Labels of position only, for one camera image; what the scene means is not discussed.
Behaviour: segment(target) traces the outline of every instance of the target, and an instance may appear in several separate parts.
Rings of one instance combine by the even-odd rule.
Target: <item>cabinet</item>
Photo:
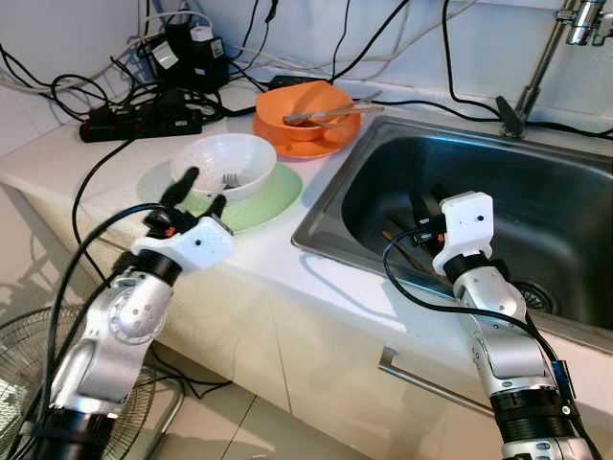
[[[75,238],[67,209],[26,196],[57,237],[71,250]],[[86,235],[93,225],[79,220]],[[109,273],[127,245],[115,232],[113,243],[95,241],[89,253]],[[97,277],[92,266],[84,268]],[[196,362],[233,380],[278,407],[289,410],[277,334],[268,291],[214,268],[180,277],[174,286],[166,324],[158,339]]]
[[[273,312],[295,417],[377,460],[500,458],[493,419],[377,369],[383,339],[281,296]]]

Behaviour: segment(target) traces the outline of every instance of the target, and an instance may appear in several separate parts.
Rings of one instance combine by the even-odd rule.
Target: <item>fan grille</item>
[[[40,386],[50,312],[51,309],[36,310],[0,327],[0,460],[6,459],[22,418]],[[79,307],[61,310],[57,344],[61,345],[78,313]],[[136,440],[151,408],[154,380],[154,371],[144,367],[114,425],[104,451],[105,459],[123,459]],[[27,441],[24,436],[21,445]]]

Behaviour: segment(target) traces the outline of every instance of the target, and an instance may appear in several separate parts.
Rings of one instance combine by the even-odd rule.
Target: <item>sink basin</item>
[[[415,226],[410,193],[438,214],[433,186],[493,198],[493,257],[535,323],[613,351],[611,158],[379,117],[294,234],[303,249],[383,273],[388,240]],[[391,253],[399,278],[443,296],[451,285],[407,239]]]

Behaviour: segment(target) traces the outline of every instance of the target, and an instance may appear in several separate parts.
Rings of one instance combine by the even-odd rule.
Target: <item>white bowl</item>
[[[261,137],[218,134],[186,146],[172,158],[170,171],[177,181],[192,166],[200,169],[192,193],[206,197],[223,192],[228,202],[241,201],[257,192],[277,163],[277,152]],[[234,173],[239,187],[223,191],[222,177]]]

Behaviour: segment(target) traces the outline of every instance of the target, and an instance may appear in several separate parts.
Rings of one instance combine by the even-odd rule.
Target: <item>countertop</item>
[[[372,92],[360,84],[352,94]],[[247,106],[256,93],[246,87],[226,87],[224,103],[231,108]],[[496,133],[498,124],[475,124],[428,109],[388,109],[386,115]],[[362,131],[372,117],[365,117]],[[222,132],[251,133],[252,117],[225,119],[203,128],[202,134],[175,138],[139,140],[106,163],[88,186],[81,212],[99,222],[115,212],[141,202],[156,201],[170,183],[170,159],[195,139]],[[611,143],[580,136],[533,131],[529,140],[569,149],[611,154]],[[304,182],[300,200],[277,219],[237,236],[235,253],[220,264],[222,270],[244,275],[288,295],[312,299],[314,308],[331,314],[391,342],[411,336],[432,359],[466,372],[472,368],[467,339],[455,315],[420,308],[401,297],[383,277],[308,254],[291,244],[291,236],[309,208],[328,185],[351,152],[355,141],[334,155],[316,160],[280,157]],[[61,126],[0,158],[0,181],[22,192],[70,209],[85,174],[120,143],[83,144],[74,125]],[[131,241],[145,233],[142,216],[128,218],[112,230],[111,240]],[[424,299],[435,299],[423,292]],[[613,356],[581,347],[546,334],[559,356],[566,359],[574,377],[578,400],[601,414],[606,429],[613,415]]]

